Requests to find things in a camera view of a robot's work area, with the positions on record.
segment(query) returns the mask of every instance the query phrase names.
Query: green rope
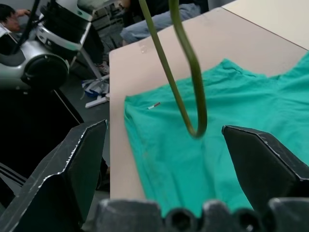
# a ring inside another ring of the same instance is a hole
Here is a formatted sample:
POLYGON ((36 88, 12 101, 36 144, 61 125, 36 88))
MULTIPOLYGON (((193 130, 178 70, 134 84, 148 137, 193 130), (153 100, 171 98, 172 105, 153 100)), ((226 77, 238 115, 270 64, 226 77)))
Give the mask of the green rope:
POLYGON ((174 94, 180 113, 183 117, 184 123, 189 133, 193 137, 199 138, 203 136, 203 134, 206 131, 206 127, 207 127, 207 111, 206 111, 205 93, 204 93, 204 87, 203 87, 203 80, 201 76, 201 69, 200 69, 197 57, 192 49, 192 46, 189 43, 189 40, 185 34, 185 31, 183 29, 183 25, 181 22, 180 13, 179 13, 179 0, 169 0, 169 10, 170 10, 170 16, 174 24, 174 29, 175 29, 178 41, 180 42, 183 48, 183 51, 185 53, 185 56, 190 64, 195 98, 197 101, 197 115, 198 115, 197 131, 195 131, 195 129, 193 128, 191 124, 191 121, 185 109, 183 100, 177 89, 177 85, 175 83, 173 74, 170 70, 169 63, 168 63, 168 60, 166 59, 166 56, 163 51, 162 45, 160 43, 159 37, 157 35, 154 22, 152 21, 146 0, 139 0, 139 1, 140 1, 140 7, 142 9, 144 17, 146 19, 146 23, 148 25, 148 29, 153 39, 155 48, 159 55, 159 58, 162 63, 166 77, 169 81, 169 85, 174 94))

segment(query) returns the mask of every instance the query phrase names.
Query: teal shirt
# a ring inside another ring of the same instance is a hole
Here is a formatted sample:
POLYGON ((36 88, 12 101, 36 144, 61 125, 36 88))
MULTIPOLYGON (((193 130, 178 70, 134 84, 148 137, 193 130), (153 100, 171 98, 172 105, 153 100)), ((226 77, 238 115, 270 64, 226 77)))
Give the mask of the teal shirt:
MULTIPOLYGON (((140 180, 163 215, 185 207, 199 216, 210 199, 232 211, 251 208, 221 133, 224 125, 269 132, 309 164, 309 53, 289 72, 271 78, 227 59, 202 76, 208 128, 201 139, 189 135, 169 85, 125 100, 125 125, 140 180)), ((196 128, 191 78, 177 86, 196 128)))

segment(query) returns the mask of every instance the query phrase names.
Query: sneaker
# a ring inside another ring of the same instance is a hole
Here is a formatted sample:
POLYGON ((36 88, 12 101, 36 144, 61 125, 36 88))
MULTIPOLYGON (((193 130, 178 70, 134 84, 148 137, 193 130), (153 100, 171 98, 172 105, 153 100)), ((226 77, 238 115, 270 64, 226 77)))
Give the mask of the sneaker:
POLYGON ((106 61, 103 61, 102 64, 96 65, 96 67, 98 68, 98 70, 100 71, 102 75, 105 76, 105 75, 110 74, 110 67, 108 66, 106 61))
POLYGON ((107 93, 106 95, 105 95, 105 97, 106 97, 106 100, 110 100, 110 93, 107 93))

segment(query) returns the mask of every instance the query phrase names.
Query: beige tabletop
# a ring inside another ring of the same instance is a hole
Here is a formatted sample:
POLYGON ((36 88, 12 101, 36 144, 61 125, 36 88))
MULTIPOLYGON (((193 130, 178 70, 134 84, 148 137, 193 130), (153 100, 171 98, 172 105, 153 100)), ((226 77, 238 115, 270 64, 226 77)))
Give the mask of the beige tabletop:
MULTIPOLYGON (((257 73, 275 75, 292 68, 306 50, 225 9, 184 22, 202 70, 228 58, 257 73)), ((176 79, 190 75, 173 27, 159 33, 176 79)), ((124 99, 168 81, 151 38, 110 54, 111 198, 144 198, 124 126, 124 99)))
POLYGON ((309 0, 236 0, 223 8, 309 50, 309 0))

